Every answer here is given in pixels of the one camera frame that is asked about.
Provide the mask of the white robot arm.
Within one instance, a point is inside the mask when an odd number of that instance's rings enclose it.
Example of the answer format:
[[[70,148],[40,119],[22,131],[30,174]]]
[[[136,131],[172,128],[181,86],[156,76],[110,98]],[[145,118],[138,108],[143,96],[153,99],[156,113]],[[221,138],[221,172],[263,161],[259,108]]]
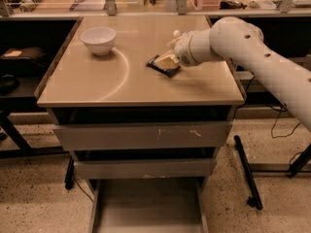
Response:
[[[223,17],[201,31],[175,31],[170,50],[154,60],[161,70],[229,60],[253,73],[307,129],[311,130],[311,71],[271,50],[259,28]]]

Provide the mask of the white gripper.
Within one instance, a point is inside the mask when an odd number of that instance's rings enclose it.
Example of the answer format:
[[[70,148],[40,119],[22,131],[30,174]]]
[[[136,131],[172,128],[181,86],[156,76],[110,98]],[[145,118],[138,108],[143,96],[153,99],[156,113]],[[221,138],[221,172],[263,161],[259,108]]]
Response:
[[[194,57],[191,42],[197,31],[180,33],[179,36],[167,43],[167,47],[173,49],[173,52],[167,51],[155,59],[155,66],[159,69],[175,69],[179,62],[185,67],[197,66],[201,61]]]

